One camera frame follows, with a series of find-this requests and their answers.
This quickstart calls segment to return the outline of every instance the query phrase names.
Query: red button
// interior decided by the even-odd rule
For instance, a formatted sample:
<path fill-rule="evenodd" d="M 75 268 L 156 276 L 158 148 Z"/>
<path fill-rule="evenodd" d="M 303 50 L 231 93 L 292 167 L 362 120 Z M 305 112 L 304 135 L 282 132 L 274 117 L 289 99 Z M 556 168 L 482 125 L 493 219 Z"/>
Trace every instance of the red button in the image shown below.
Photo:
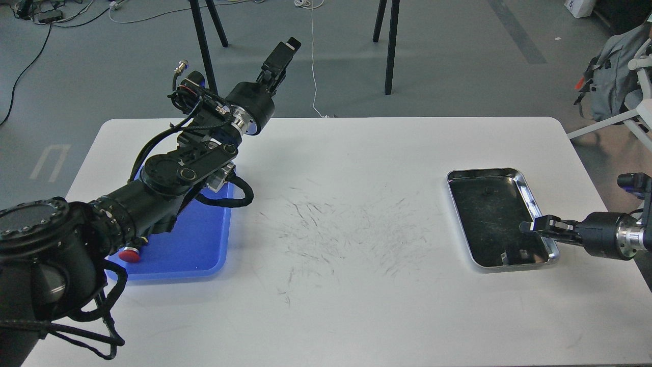
<path fill-rule="evenodd" d="M 118 254 L 118 257 L 127 263 L 137 263 L 140 261 L 140 255 L 138 252 L 132 249 L 124 249 Z"/>

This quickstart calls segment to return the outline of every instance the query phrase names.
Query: black stand leg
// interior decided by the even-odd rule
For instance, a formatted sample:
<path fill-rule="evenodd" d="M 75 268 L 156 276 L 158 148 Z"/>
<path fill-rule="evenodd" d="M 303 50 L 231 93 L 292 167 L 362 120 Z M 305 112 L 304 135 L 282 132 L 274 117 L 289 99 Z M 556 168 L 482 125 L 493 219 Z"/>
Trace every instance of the black stand leg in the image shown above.
<path fill-rule="evenodd" d="M 374 42 L 378 42 L 380 37 L 380 27 L 383 25 L 383 17 L 385 16 L 385 8 L 387 7 L 387 0 L 380 0 L 378 4 L 378 14 L 376 14 L 376 27 L 374 28 Z"/>
<path fill-rule="evenodd" d="M 396 29 L 398 28 L 398 6 L 400 0 L 392 0 L 392 12 L 389 18 L 389 46 L 387 48 L 387 69 L 385 71 L 385 94 L 392 94 L 394 77 L 394 54 L 396 53 Z"/>
<path fill-rule="evenodd" d="M 204 62 L 204 70 L 206 72 L 206 82 L 208 83 L 208 88 L 217 94 L 217 83 L 215 82 L 215 74 L 213 74 L 213 64 L 211 63 L 211 55 L 208 51 L 208 42 L 206 41 L 206 33 L 203 28 L 198 1 L 190 0 L 190 10 L 192 11 L 192 19 L 195 21 L 197 40 L 200 43 L 201 58 Z"/>
<path fill-rule="evenodd" d="M 206 6 L 208 7 L 208 12 L 211 13 L 211 18 L 213 19 L 213 24 L 215 24 L 215 30 L 217 30 L 217 35 L 220 36 L 222 47 L 228 47 L 229 41 L 226 40 L 226 34 L 224 34 L 224 28 L 222 28 L 222 22 L 220 22 L 220 17 L 217 15 L 217 9 L 215 8 L 215 3 L 213 2 L 213 0 L 206 0 Z"/>

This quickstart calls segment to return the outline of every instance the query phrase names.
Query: white table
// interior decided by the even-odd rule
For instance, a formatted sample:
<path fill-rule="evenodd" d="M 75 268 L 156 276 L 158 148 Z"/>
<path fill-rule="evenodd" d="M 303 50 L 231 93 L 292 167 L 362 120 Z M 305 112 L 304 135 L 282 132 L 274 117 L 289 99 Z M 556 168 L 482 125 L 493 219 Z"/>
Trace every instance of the white table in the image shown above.
<path fill-rule="evenodd" d="M 67 199 L 123 185 L 170 121 L 105 123 Z M 560 244 L 550 268 L 483 274 L 464 248 L 451 170 L 521 170 L 544 214 L 605 210 L 556 120 L 274 119 L 240 151 L 256 198 L 232 212 L 221 271 L 128 284 L 113 311 L 127 344 L 113 362 L 49 337 L 25 365 L 652 362 L 652 295 L 633 261 Z"/>

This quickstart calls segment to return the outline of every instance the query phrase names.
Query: cable connector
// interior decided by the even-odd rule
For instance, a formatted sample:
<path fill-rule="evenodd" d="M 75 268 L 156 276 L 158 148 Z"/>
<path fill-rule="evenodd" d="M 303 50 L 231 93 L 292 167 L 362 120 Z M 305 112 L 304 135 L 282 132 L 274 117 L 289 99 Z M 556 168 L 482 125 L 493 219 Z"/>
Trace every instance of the cable connector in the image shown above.
<path fill-rule="evenodd" d="M 183 74 L 184 71 L 188 68 L 188 61 L 187 60 L 181 60 L 179 61 L 179 65 L 177 66 L 176 69 L 174 69 L 174 73 L 181 75 Z"/>

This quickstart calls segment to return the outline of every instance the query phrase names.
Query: backpack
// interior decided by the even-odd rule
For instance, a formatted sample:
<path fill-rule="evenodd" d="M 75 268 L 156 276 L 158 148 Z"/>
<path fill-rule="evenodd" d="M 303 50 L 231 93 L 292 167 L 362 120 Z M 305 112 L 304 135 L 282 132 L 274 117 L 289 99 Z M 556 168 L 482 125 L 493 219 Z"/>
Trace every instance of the backpack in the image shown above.
<path fill-rule="evenodd" d="M 595 121 L 602 121 L 621 113 L 625 96 L 639 89 L 636 73 L 627 63 L 647 41 L 649 24 L 643 23 L 629 32 L 607 40 L 600 53 L 594 57 L 576 86 L 580 95 L 573 104 L 580 105 L 586 93 L 591 94 L 591 113 Z"/>

